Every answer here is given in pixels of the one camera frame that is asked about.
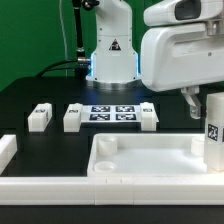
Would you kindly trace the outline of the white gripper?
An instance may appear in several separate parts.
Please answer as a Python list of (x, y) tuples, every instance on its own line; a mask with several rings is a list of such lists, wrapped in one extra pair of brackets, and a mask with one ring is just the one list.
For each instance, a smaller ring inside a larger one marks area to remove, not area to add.
[(190, 116), (200, 119), (194, 85), (224, 81), (224, 0), (162, 0), (143, 18), (149, 27), (141, 42), (143, 84), (153, 91), (182, 88)]

